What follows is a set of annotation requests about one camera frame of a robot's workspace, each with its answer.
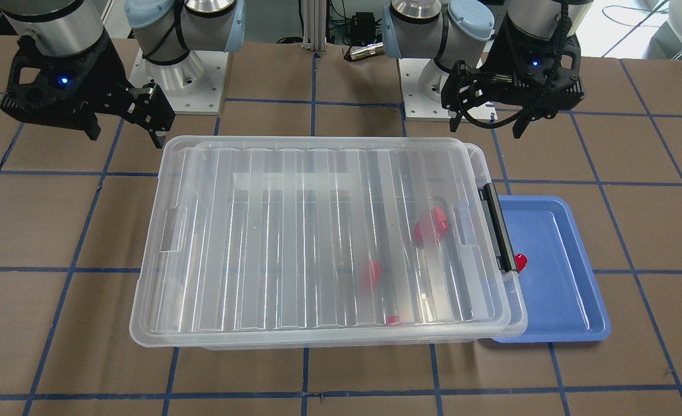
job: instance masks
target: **storage box handle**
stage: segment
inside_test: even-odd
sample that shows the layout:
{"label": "storage box handle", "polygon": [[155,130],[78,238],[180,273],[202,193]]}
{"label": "storage box handle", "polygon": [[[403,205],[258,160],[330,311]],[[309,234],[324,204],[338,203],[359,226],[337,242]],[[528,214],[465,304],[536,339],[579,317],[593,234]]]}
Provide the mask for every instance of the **storage box handle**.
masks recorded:
{"label": "storage box handle", "polygon": [[502,216],[502,207],[500,206],[500,198],[497,196],[497,190],[494,184],[490,182],[479,189],[479,194],[484,206],[490,235],[497,242],[494,247],[497,266],[503,273],[511,272],[515,270],[515,255],[513,254],[513,247],[510,245],[510,236],[505,226],[505,218]]}

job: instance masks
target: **light blue cap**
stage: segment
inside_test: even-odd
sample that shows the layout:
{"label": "light blue cap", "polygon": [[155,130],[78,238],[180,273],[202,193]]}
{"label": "light blue cap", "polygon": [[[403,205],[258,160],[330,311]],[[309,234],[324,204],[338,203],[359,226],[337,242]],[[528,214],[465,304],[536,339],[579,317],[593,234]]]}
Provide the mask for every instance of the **light blue cap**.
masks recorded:
{"label": "light blue cap", "polygon": [[133,29],[141,29],[162,18],[174,6],[174,0],[127,0],[125,15]]}
{"label": "light blue cap", "polygon": [[477,0],[451,0],[449,14],[467,35],[477,40],[489,40],[492,36],[494,16],[487,6]]}

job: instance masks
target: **clear plastic storage box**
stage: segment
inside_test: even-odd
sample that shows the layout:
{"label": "clear plastic storage box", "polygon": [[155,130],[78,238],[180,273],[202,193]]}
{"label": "clear plastic storage box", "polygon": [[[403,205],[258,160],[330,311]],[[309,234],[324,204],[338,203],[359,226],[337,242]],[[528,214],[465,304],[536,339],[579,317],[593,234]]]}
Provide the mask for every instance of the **clear plastic storage box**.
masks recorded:
{"label": "clear plastic storage box", "polygon": [[242,350],[521,334],[488,182],[455,139],[170,140],[131,335]]}

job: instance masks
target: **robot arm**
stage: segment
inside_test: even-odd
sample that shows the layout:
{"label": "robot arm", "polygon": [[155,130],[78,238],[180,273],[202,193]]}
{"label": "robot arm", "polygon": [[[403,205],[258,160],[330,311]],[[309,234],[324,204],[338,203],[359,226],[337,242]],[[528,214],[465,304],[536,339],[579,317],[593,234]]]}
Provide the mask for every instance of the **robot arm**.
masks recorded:
{"label": "robot arm", "polygon": [[127,0],[128,22],[143,51],[141,69],[169,97],[210,88],[203,81],[215,68],[195,50],[239,50],[244,9],[243,0]]}
{"label": "robot arm", "polygon": [[[154,83],[136,88],[97,10],[85,0],[0,0],[0,9],[20,35],[0,108],[24,123],[84,131],[96,140],[95,113],[121,116],[147,129],[162,147],[174,111]],[[37,69],[21,83],[23,69]]]}
{"label": "robot arm", "polygon": [[[592,0],[513,0],[486,61],[476,64],[491,37],[494,17],[476,0],[392,0],[383,21],[385,51],[393,58],[432,58],[442,73],[441,106],[492,129],[515,122],[519,138],[531,121],[554,118],[584,98],[579,78],[576,27]],[[520,106],[497,123],[483,123],[468,111],[485,102]]]}

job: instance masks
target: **red object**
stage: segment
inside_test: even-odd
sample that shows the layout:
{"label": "red object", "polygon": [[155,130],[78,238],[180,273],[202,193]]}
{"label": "red object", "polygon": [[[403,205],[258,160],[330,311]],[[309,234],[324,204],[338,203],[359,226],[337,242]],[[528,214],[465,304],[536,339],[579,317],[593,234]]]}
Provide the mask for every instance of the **red object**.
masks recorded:
{"label": "red object", "polygon": [[386,326],[395,326],[400,324],[400,318],[398,316],[388,316],[386,319]]}
{"label": "red object", "polygon": [[[449,219],[447,218],[446,213],[444,213],[444,209],[440,206],[436,206],[436,208],[431,210],[431,218],[433,218],[433,225],[436,229],[436,242],[440,242],[441,239],[443,239],[444,234],[449,232]],[[420,229],[420,221],[415,224],[415,229],[412,230],[412,238],[417,242],[423,242],[423,232]]]}
{"label": "red object", "polygon": [[369,264],[367,264],[361,276],[359,276],[359,284],[366,290],[374,289],[377,286],[377,282],[379,282],[382,269],[382,264],[378,261],[369,261]]}
{"label": "red object", "polygon": [[522,255],[521,253],[515,255],[515,268],[517,269],[518,273],[526,268],[526,264],[528,264],[528,258],[526,258],[525,255]]}

